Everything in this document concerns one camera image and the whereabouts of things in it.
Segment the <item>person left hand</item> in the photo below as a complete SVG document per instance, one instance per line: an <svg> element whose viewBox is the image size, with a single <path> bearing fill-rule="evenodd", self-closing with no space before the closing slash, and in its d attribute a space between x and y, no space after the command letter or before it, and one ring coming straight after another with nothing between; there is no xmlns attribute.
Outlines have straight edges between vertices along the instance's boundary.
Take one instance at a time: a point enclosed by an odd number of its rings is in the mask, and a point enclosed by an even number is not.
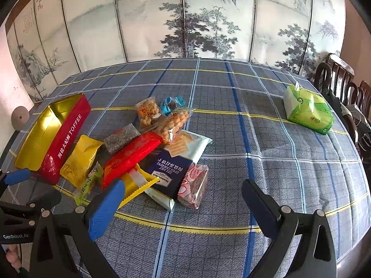
<svg viewBox="0 0 371 278"><path fill-rule="evenodd" d="M6 250L6 258L15 269L19 269L21 267L21 259L19 257L17 245L8 245Z"/></svg>

